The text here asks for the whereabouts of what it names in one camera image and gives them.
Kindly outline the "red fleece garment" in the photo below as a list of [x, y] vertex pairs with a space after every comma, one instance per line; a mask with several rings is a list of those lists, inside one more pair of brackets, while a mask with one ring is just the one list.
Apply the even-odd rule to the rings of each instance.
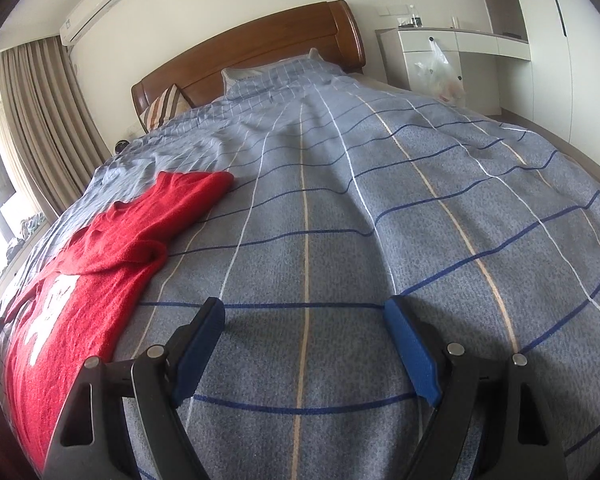
[[226, 171], [160, 172], [130, 202], [115, 202], [20, 292], [5, 318], [16, 325], [4, 359], [5, 394], [16, 435], [42, 469], [82, 363], [108, 360], [137, 301], [168, 258], [171, 240], [228, 192]]

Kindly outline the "clothes pile on windowsill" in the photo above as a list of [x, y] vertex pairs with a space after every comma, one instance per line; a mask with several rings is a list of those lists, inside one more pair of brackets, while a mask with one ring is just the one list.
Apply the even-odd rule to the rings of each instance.
[[8, 262], [11, 262], [12, 259], [15, 258], [18, 252], [20, 252], [33, 235], [41, 229], [41, 226], [45, 222], [46, 217], [42, 212], [38, 212], [34, 216], [20, 222], [19, 233], [7, 243], [5, 256]]

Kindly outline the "blue plaid duvet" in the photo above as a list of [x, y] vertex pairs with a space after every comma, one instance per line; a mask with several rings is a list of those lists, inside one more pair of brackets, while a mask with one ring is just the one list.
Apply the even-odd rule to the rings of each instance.
[[215, 479], [396, 479], [430, 417], [384, 321], [404, 296], [486, 359], [525, 356], [570, 478], [600, 466], [600, 182], [539, 134], [295, 60], [132, 142], [33, 249], [160, 174], [229, 172], [166, 245], [115, 360], [165, 342], [204, 300], [226, 325], [178, 414]]

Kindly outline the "small black bedside clock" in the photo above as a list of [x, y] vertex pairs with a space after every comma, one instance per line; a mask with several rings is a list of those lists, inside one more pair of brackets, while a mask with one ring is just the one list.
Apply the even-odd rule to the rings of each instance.
[[128, 146], [129, 146], [130, 142], [127, 140], [120, 140], [116, 143], [116, 145], [114, 146], [114, 152], [116, 154], [120, 154], [122, 153]]

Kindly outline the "beige curtain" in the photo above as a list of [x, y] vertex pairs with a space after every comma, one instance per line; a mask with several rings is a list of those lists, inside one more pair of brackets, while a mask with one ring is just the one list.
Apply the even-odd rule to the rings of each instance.
[[110, 157], [57, 36], [0, 53], [0, 91], [12, 144], [50, 218], [84, 193]]

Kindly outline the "striped brown pillow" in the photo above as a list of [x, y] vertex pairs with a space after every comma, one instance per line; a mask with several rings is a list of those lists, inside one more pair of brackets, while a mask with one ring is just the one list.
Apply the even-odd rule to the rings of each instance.
[[140, 114], [140, 123], [144, 130], [150, 133], [191, 108], [189, 100], [181, 89], [176, 84], [171, 84]]

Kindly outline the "white plastic bag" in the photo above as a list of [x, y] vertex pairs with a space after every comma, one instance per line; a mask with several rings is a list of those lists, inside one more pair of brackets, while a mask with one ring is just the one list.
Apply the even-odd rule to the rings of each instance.
[[464, 106], [466, 93], [463, 78], [452, 66], [433, 36], [428, 38], [430, 52], [415, 62], [416, 80], [420, 90], [441, 102]]

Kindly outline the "white desk with drawers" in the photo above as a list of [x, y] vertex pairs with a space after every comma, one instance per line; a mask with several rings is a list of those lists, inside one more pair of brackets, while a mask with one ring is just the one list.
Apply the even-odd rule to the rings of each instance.
[[426, 94], [417, 65], [426, 63], [435, 44], [456, 70], [466, 92], [466, 106], [491, 116], [502, 112], [506, 94], [521, 84], [505, 71], [531, 67], [529, 45], [486, 32], [444, 28], [386, 29], [377, 33], [388, 84]]

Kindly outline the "white wardrobe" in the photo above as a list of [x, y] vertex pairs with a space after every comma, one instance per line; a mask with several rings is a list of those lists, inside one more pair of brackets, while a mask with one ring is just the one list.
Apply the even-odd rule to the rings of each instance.
[[484, 0], [499, 35], [530, 61], [501, 64], [502, 105], [600, 166], [600, 14], [590, 0]]

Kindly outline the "grey white pillow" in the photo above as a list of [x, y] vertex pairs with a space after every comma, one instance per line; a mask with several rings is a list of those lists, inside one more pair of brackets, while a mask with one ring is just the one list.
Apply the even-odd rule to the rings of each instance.
[[221, 76], [223, 81], [224, 93], [230, 91], [230, 88], [236, 84], [236, 82], [247, 79], [250, 77], [260, 76], [270, 70], [274, 70], [274, 68], [289, 64], [294, 61], [301, 60], [317, 60], [323, 61], [323, 58], [318, 52], [317, 49], [312, 48], [308, 53], [292, 56], [291, 58], [283, 58], [282, 60], [276, 61], [274, 63], [268, 63], [260, 66], [247, 67], [247, 68], [236, 68], [236, 67], [227, 67], [221, 70]]

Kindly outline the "small items on desk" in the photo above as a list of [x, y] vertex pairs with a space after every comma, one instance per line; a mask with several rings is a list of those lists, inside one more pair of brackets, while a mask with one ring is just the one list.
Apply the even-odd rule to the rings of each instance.
[[[398, 27], [400, 29], [425, 28], [422, 17], [414, 4], [408, 4], [406, 6], [406, 15], [402, 16], [402, 18], [398, 18]], [[448, 28], [460, 29], [460, 21], [456, 16], [452, 16], [451, 25]]]

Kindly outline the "wooden headboard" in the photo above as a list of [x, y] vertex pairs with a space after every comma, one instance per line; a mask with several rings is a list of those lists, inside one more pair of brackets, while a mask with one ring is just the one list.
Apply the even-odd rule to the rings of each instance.
[[366, 65], [363, 39], [345, 1], [297, 6], [204, 40], [134, 84], [132, 102], [137, 114], [143, 115], [163, 92], [175, 86], [189, 105], [200, 107], [224, 93], [224, 68], [274, 63], [312, 48], [346, 73], [359, 73]]

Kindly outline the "white air conditioner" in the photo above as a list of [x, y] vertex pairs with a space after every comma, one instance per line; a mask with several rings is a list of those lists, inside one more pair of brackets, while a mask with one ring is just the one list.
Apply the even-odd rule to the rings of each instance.
[[60, 26], [61, 43], [65, 47], [74, 46], [119, 1], [121, 0], [81, 0]]

